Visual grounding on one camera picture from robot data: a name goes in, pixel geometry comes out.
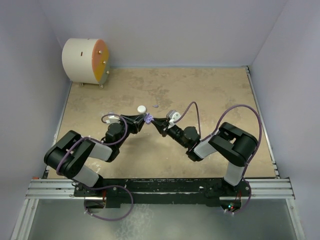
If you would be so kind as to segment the purple charging case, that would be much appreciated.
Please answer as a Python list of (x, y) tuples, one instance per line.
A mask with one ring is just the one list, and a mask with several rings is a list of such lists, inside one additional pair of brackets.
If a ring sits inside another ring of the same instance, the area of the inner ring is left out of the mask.
[(151, 124), (152, 121), (151, 119), (153, 118), (153, 116), (150, 113), (147, 113), (146, 116), (144, 117), (144, 121), (147, 125)]

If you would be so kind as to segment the white charging case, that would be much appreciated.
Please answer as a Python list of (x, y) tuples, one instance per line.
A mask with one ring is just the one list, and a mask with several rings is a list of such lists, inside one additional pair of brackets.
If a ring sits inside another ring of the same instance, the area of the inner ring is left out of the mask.
[(137, 107), (137, 112), (138, 112), (139, 114), (145, 114), (146, 111), (147, 111), (147, 108), (146, 108), (144, 105), (139, 105), (139, 106)]

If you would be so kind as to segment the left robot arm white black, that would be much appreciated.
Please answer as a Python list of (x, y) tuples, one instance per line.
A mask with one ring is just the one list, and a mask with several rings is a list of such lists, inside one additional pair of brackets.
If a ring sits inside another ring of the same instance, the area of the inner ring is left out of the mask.
[(68, 131), (44, 156), (44, 163), (55, 169), (58, 175), (85, 186), (91, 196), (103, 191), (103, 177), (87, 167), (88, 158), (112, 162), (120, 153), (120, 147), (130, 134), (137, 134), (145, 123), (145, 113), (119, 115), (119, 120), (108, 125), (101, 140), (82, 137), (74, 130)]

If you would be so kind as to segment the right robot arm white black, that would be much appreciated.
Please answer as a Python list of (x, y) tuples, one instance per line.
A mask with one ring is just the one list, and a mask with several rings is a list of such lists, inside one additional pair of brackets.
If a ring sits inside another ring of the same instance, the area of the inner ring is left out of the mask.
[(194, 126), (185, 129), (177, 125), (170, 126), (167, 118), (155, 118), (151, 123), (163, 137), (169, 136), (187, 149), (185, 154), (194, 162), (200, 162), (214, 153), (221, 154), (228, 161), (222, 183), (223, 192), (233, 196), (240, 190), (246, 164), (258, 147), (258, 140), (253, 135), (224, 122), (216, 134), (201, 141)]

